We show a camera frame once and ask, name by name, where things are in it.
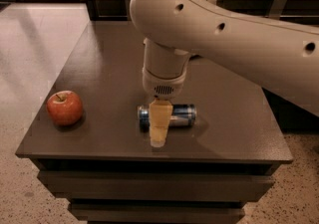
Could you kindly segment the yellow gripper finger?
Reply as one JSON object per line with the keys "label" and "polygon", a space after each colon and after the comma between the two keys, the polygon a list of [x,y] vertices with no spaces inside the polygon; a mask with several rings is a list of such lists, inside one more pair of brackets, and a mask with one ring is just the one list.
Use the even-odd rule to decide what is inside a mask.
{"label": "yellow gripper finger", "polygon": [[155,99],[149,105],[150,139],[152,147],[163,147],[165,145],[172,104],[170,101]]}

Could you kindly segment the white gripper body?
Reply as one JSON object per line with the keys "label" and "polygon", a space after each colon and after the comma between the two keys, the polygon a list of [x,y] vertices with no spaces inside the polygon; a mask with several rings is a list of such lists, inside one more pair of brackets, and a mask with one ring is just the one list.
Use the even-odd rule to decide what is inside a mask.
{"label": "white gripper body", "polygon": [[143,69],[143,87],[148,95],[161,100],[171,100],[182,91],[186,72],[173,79],[161,79]]}

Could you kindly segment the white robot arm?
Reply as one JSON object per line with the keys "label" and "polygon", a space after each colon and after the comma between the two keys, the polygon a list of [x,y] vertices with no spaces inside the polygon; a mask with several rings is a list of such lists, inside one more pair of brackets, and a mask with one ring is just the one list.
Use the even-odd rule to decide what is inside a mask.
{"label": "white robot arm", "polygon": [[153,147],[165,144],[170,101],[181,92],[193,55],[319,114],[318,28],[231,12],[216,0],[131,0],[130,15],[145,37]]}

